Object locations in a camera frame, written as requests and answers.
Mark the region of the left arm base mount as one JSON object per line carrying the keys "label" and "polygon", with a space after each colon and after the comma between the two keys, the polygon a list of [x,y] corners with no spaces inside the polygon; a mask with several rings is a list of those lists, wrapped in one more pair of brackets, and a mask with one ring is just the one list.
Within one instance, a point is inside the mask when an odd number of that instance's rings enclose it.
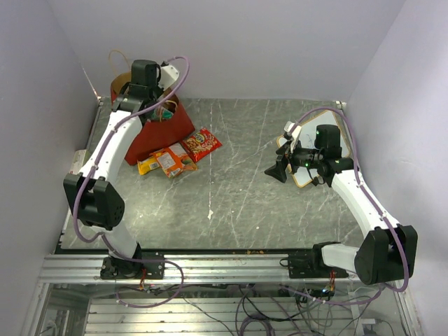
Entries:
{"label": "left arm base mount", "polygon": [[126,279],[162,279],[165,273],[165,263],[150,253],[150,262],[131,262],[108,256],[103,260],[100,269],[100,279],[126,280]]}

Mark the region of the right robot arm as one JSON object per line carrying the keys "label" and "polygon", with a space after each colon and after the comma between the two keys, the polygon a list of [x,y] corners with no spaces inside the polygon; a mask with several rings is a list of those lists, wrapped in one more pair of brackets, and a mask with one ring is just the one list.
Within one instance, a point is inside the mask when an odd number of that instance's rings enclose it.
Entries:
{"label": "right robot arm", "polygon": [[302,147],[301,126],[287,122],[284,144],[276,150],[274,165],[265,174],[284,183],[286,170],[316,170],[311,182],[326,184],[346,203],[363,233],[360,247],[339,242],[317,244],[309,261],[309,271],[324,277],[334,267],[354,273],[366,285],[402,281],[405,290],[414,270],[417,252],[417,231],[401,225],[370,192],[361,178],[358,165],[343,157],[340,129],[336,125],[318,125],[313,148]]}

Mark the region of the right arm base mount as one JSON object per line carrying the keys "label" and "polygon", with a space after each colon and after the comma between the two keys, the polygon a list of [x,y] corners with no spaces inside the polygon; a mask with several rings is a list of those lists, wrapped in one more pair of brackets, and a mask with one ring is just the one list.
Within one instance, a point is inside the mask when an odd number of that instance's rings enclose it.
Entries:
{"label": "right arm base mount", "polygon": [[279,261],[280,266],[288,270],[290,279],[311,279],[322,278],[323,271],[315,263],[312,256],[308,255],[288,255]]}

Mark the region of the teal snack bag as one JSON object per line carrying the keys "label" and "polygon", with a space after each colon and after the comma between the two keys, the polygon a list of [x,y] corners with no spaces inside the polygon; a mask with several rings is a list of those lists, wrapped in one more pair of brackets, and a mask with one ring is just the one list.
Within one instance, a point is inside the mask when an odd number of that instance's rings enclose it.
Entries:
{"label": "teal snack bag", "polygon": [[171,112],[169,109],[167,109],[163,106],[159,106],[150,115],[150,120],[154,121],[154,122],[163,122],[163,121],[171,119],[173,115],[174,115],[174,113]]}

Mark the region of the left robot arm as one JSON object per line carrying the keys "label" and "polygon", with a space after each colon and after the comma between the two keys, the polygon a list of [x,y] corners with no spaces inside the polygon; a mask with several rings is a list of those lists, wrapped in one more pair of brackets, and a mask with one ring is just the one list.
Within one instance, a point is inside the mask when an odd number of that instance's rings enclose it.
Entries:
{"label": "left robot arm", "polygon": [[76,236],[87,244],[102,239],[108,249],[101,279],[133,279],[143,269],[141,246],[123,223],[125,202],[113,184],[132,142],[178,78],[179,71],[168,62],[133,61],[94,153],[77,174],[64,178]]}

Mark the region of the orange snack bag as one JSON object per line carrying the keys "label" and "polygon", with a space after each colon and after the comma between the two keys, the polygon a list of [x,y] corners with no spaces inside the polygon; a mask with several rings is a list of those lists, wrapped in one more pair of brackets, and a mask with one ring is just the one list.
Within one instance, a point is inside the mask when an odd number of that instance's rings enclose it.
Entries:
{"label": "orange snack bag", "polygon": [[154,152],[153,157],[169,179],[183,172],[197,170],[197,165],[180,143],[175,143],[170,147]]}

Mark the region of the red nut mix snack bag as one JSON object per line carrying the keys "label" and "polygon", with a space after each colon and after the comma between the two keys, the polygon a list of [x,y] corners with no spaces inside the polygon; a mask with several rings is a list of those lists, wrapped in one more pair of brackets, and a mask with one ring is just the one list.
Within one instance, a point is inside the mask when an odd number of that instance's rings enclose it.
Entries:
{"label": "red nut mix snack bag", "polygon": [[181,141],[182,147],[194,163],[222,146],[222,143],[207,129],[202,128]]}

